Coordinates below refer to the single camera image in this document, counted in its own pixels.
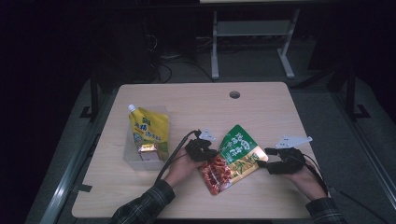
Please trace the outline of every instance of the chip bag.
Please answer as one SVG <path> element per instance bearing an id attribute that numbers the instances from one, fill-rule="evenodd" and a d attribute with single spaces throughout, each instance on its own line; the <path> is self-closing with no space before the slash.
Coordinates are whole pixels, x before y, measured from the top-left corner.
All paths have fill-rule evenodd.
<path id="1" fill-rule="evenodd" d="M 224 137 L 219 155 L 198 169 L 213 195 L 229 188 L 259 168 L 268 156 L 240 126 L 235 125 Z"/>

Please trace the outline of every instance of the wooden table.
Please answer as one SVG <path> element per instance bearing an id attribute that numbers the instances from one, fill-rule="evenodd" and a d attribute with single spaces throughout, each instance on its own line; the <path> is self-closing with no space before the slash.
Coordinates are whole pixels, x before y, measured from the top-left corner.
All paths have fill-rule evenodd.
<path id="1" fill-rule="evenodd" d="M 240 97 L 230 97 L 238 91 Z M 137 172 L 122 158 L 129 129 L 128 105 L 165 105 L 170 119 L 170 150 L 192 130 L 208 128 L 217 138 L 240 124 L 262 147 L 282 135 L 306 136 L 289 90 L 281 82 L 124 85 L 108 116 L 73 207 L 75 217 L 111 217 L 152 186 L 158 171 Z M 309 144 L 298 147 L 315 159 Z M 307 199 L 289 181 L 259 169 L 212 196 L 197 172 L 176 187 L 176 198 L 159 218 L 307 218 Z"/>

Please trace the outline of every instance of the grommet hole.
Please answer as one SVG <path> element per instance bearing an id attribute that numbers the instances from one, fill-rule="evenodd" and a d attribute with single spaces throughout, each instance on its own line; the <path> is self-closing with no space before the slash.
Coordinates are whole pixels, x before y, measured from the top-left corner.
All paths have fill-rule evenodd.
<path id="1" fill-rule="evenodd" d="M 238 99 L 241 97 L 241 93 L 239 93 L 239 91 L 230 91 L 230 97 L 233 99 Z"/>

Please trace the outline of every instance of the food package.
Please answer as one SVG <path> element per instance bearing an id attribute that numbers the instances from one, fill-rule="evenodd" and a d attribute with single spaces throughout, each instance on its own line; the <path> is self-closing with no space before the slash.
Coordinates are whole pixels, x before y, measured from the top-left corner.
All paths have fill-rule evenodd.
<path id="1" fill-rule="evenodd" d="M 134 143 L 142 161 L 166 161 L 169 156 L 168 116 L 134 105 L 128 108 Z"/>
<path id="2" fill-rule="evenodd" d="M 235 125 L 222 140 L 219 155 L 198 169 L 210 193 L 217 195 L 258 169 L 256 161 L 268 161 L 268 156 L 240 125 Z"/>

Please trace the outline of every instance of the plaid sleeve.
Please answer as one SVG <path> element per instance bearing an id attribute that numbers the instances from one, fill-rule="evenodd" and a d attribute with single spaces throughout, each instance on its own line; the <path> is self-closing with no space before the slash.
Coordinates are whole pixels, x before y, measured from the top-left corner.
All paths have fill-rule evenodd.
<path id="1" fill-rule="evenodd" d="M 316 199 L 306 206 L 315 224 L 345 224 L 343 214 L 338 210 L 332 198 Z"/>
<path id="2" fill-rule="evenodd" d="M 110 219 L 110 224 L 152 223 L 161 211 L 175 198 L 172 188 L 160 180 L 140 198 L 120 207 Z"/>

